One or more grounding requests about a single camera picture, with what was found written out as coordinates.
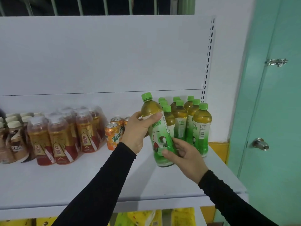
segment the teal door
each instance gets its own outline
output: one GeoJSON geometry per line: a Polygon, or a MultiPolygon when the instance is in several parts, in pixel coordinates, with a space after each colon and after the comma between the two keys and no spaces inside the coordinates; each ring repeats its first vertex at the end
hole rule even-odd
{"type": "Polygon", "coordinates": [[[254,208],[301,224],[301,0],[281,0],[267,57],[288,63],[264,68],[238,176],[254,208]],[[256,138],[269,150],[254,148],[256,138]]]}

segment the door frame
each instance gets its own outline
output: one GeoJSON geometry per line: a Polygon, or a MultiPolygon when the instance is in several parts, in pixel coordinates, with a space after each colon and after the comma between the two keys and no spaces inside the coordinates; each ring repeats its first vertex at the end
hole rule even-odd
{"type": "Polygon", "coordinates": [[[227,165],[239,178],[282,0],[256,0],[236,101],[227,165]]]}

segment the black sleeve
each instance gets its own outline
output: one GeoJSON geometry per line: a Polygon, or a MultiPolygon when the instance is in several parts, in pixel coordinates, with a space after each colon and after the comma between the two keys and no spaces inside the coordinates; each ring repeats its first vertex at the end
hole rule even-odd
{"type": "Polygon", "coordinates": [[[136,154],[119,143],[92,181],[58,216],[58,225],[107,226],[136,154]]]}
{"type": "Polygon", "coordinates": [[[218,179],[212,171],[207,171],[199,182],[199,187],[220,210],[231,226],[264,225],[276,226],[251,205],[241,199],[227,184],[218,179]]]}

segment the green label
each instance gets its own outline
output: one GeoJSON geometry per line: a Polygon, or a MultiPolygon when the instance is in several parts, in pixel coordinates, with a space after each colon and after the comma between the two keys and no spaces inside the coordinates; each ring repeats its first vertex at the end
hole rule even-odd
{"type": "Polygon", "coordinates": [[[167,167],[173,163],[162,156],[162,150],[167,149],[173,153],[176,153],[176,150],[166,124],[164,113],[161,113],[161,119],[148,128],[148,133],[153,145],[154,158],[157,165],[159,167],[167,167]]]}
{"type": "Polygon", "coordinates": [[[210,124],[203,124],[193,121],[192,143],[204,157],[208,152],[208,136],[210,124]]]}
{"type": "Polygon", "coordinates": [[[168,130],[169,130],[170,136],[171,136],[171,138],[172,138],[172,137],[173,137],[173,134],[175,133],[175,124],[174,124],[174,125],[167,126],[167,127],[168,127],[168,130]]]}
{"type": "Polygon", "coordinates": [[[192,145],[192,136],[193,136],[193,116],[188,115],[186,121],[186,142],[192,145]]]}
{"type": "Polygon", "coordinates": [[[175,138],[185,140],[186,120],[187,118],[175,118],[175,138]]]}

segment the green tea bottle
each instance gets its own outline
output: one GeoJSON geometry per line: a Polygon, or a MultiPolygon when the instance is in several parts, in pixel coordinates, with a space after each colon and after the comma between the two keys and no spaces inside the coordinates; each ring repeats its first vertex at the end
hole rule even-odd
{"type": "Polygon", "coordinates": [[[185,140],[185,130],[186,130],[186,120],[187,111],[183,107],[184,102],[182,100],[177,100],[175,110],[172,112],[175,117],[175,133],[174,137],[185,140]]]}
{"type": "Polygon", "coordinates": [[[180,97],[173,97],[173,103],[170,104],[172,113],[175,110],[175,107],[176,107],[175,103],[177,102],[177,100],[181,100],[181,98],[180,97]]]}
{"type": "Polygon", "coordinates": [[[199,110],[200,99],[193,99],[192,107],[187,111],[187,121],[186,121],[186,142],[192,145],[192,136],[193,136],[193,116],[196,111],[199,110]]]}
{"type": "Polygon", "coordinates": [[[159,102],[160,106],[163,108],[163,106],[168,105],[168,101],[167,100],[162,100],[159,102]]]}
{"type": "Polygon", "coordinates": [[[166,101],[166,99],[165,98],[159,98],[158,99],[159,104],[160,104],[161,101],[166,101]]]}
{"type": "Polygon", "coordinates": [[[192,142],[202,157],[205,157],[208,152],[208,136],[212,117],[207,111],[207,103],[200,103],[199,108],[200,109],[196,111],[193,116],[192,142]]]}
{"type": "Polygon", "coordinates": [[[153,97],[149,92],[142,94],[142,100],[144,102],[141,108],[142,119],[145,120],[157,112],[162,113],[161,119],[149,127],[148,133],[153,145],[154,158],[157,165],[159,167],[171,166],[173,163],[162,156],[162,150],[167,149],[175,154],[177,154],[177,151],[168,131],[162,107],[158,102],[153,101],[153,97]]]}
{"type": "Polygon", "coordinates": [[[170,133],[170,136],[173,137],[175,132],[175,117],[171,113],[171,106],[164,105],[163,106],[164,117],[166,119],[167,127],[170,133]]]}
{"type": "Polygon", "coordinates": [[[193,104],[192,104],[193,99],[194,99],[194,96],[187,97],[187,102],[184,104],[184,108],[186,109],[186,111],[188,111],[188,109],[193,106],[193,104]]]}

